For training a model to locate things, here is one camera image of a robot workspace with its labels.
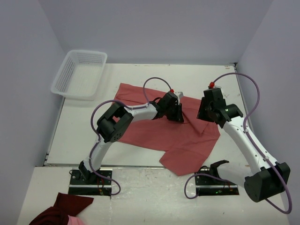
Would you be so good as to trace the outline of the salmon red t-shirt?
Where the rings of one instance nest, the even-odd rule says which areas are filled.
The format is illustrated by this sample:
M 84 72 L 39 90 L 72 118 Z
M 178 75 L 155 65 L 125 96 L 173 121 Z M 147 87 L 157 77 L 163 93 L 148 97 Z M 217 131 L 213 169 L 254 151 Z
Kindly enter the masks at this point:
M 197 172 L 211 154 L 220 133 L 216 124 L 197 119 L 201 101 L 183 97 L 183 123 L 157 120 L 132 122 L 120 142 L 164 151 L 160 163 L 178 176 Z

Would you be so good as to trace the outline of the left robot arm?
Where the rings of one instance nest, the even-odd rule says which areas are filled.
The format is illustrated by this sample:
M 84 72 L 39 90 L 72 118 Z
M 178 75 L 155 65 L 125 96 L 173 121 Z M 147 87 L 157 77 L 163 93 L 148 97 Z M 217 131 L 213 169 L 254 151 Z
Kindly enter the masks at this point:
M 173 92 L 172 90 L 165 93 L 158 102 L 150 101 L 143 105 L 127 106 L 118 100 L 109 100 L 103 102 L 97 109 L 107 103 L 112 105 L 98 119 L 97 127 L 93 125 L 93 117 L 96 112 L 92 113 L 90 123 L 92 130 L 97 135 L 88 157 L 79 164 L 81 179 L 87 184 L 93 184 L 97 180 L 97 170 L 100 169 L 103 158 L 110 146 L 118 141 L 129 128 L 129 125 L 136 121 L 156 120 L 166 117 L 170 121 L 182 123 L 182 92 Z

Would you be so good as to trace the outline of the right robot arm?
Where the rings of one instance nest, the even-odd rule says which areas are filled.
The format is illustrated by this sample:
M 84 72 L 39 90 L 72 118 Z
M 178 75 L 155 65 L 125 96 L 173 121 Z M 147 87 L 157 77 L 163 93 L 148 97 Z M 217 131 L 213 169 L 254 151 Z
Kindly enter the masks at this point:
M 235 104 L 227 105 L 220 88 L 204 91 L 198 119 L 219 125 L 235 142 L 248 166 L 221 160 L 211 164 L 209 179 L 214 184 L 228 180 L 243 187 L 254 202 L 284 192 L 290 175 L 287 163 L 279 163 L 245 124 L 243 113 Z

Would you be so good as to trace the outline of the white plastic laundry basket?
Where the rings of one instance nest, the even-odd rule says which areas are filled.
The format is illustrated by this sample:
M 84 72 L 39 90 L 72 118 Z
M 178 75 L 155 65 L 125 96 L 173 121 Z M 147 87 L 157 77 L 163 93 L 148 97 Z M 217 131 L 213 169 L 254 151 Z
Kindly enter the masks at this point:
M 53 94 L 77 100 L 94 100 L 107 61 L 99 51 L 69 51 L 51 86 Z

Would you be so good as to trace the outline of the dark maroon t-shirt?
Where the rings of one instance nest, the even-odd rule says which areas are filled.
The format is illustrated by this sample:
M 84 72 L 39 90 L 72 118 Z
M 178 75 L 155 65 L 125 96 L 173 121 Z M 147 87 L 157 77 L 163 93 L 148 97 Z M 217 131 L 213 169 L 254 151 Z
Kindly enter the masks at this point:
M 78 217 L 94 198 L 58 193 L 53 206 L 36 216 L 30 225 L 67 225 L 68 216 Z

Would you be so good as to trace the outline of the pink cloth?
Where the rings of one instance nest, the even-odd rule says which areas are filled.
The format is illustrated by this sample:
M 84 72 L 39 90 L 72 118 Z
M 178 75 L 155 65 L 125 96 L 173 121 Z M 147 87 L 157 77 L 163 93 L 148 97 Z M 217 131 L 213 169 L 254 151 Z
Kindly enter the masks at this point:
M 68 216 L 67 225 L 85 225 L 85 223 L 78 217 Z

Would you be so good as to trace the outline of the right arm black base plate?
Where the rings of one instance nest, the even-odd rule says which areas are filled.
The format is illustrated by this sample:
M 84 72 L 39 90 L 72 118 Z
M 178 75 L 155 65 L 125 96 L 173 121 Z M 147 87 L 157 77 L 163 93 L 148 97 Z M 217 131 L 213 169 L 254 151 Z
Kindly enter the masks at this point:
M 195 176 L 196 194 L 198 196 L 239 195 L 238 186 L 208 176 Z

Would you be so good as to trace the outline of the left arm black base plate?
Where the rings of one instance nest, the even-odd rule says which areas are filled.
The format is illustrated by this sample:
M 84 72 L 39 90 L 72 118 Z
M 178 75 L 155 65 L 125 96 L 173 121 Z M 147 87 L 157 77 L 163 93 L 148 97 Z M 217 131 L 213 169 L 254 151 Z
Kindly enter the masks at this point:
M 69 195 L 111 196 L 112 182 L 94 173 L 86 180 L 78 169 L 69 171 Z

